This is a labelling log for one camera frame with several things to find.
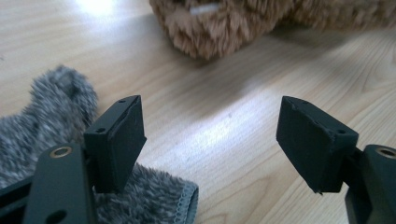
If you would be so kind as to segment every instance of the gray towel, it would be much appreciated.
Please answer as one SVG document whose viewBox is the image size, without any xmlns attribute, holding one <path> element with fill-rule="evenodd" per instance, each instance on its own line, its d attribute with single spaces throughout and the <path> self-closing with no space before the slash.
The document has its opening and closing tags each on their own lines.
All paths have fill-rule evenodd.
<svg viewBox="0 0 396 224">
<path fill-rule="evenodd" d="M 0 118 L 0 189 L 35 171 L 49 147 L 83 142 L 96 117 L 97 97 L 86 78 L 59 66 L 37 78 L 31 103 Z M 198 186 L 136 164 L 122 194 L 95 194 L 100 223 L 193 223 Z"/>
</svg>

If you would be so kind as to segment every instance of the wooden table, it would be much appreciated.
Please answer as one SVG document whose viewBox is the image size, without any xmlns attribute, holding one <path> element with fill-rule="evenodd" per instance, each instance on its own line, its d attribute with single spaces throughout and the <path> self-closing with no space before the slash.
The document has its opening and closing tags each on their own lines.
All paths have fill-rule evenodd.
<svg viewBox="0 0 396 224">
<path fill-rule="evenodd" d="M 396 147 L 396 30 L 286 27 L 208 62 L 172 47 L 148 1 L 94 2 L 0 2 L 0 116 L 64 64 L 88 77 L 99 113 L 142 96 L 139 162 L 200 186 L 196 223 L 347 223 L 347 187 L 314 194 L 279 147 L 281 97 L 355 129 L 359 148 Z"/>
</svg>

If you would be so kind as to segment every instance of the gray fabric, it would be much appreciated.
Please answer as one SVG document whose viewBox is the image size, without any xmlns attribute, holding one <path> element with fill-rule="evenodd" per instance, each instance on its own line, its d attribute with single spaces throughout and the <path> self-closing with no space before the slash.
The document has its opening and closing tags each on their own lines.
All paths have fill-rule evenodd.
<svg viewBox="0 0 396 224">
<path fill-rule="evenodd" d="M 31 103 L 0 118 L 0 189 L 32 175 L 42 151 L 83 142 L 96 117 L 96 93 L 85 77 L 59 66 L 34 81 Z M 136 164 L 122 194 L 95 194 L 100 223 L 193 223 L 198 186 Z"/>
</svg>

